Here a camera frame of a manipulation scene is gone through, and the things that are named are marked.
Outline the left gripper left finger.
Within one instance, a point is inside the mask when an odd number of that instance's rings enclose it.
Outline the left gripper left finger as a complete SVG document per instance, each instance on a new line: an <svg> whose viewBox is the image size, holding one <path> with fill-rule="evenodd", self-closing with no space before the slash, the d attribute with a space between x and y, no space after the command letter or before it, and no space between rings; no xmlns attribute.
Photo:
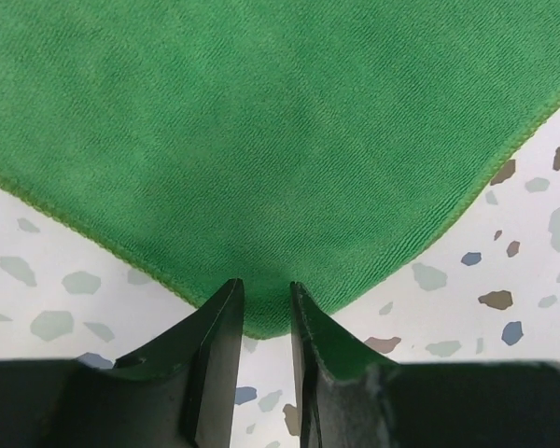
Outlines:
<svg viewBox="0 0 560 448"><path fill-rule="evenodd" d="M0 447L226 447L245 291L227 281L198 310L119 357L0 360Z"/></svg>

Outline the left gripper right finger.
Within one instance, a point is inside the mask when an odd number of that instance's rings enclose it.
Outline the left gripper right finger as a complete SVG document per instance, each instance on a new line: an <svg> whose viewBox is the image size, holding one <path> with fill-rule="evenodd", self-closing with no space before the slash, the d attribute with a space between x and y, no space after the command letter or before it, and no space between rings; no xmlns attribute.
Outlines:
<svg viewBox="0 0 560 448"><path fill-rule="evenodd" d="M399 364L291 290L303 447L560 447L560 363Z"/></svg>

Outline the green towel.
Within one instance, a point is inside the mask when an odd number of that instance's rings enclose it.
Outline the green towel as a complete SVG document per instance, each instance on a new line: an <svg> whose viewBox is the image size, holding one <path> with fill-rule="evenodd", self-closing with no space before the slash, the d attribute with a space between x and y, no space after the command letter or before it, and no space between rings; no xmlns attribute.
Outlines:
<svg viewBox="0 0 560 448"><path fill-rule="evenodd" d="M0 1L0 188L245 331L440 238L560 106L560 1Z"/></svg>

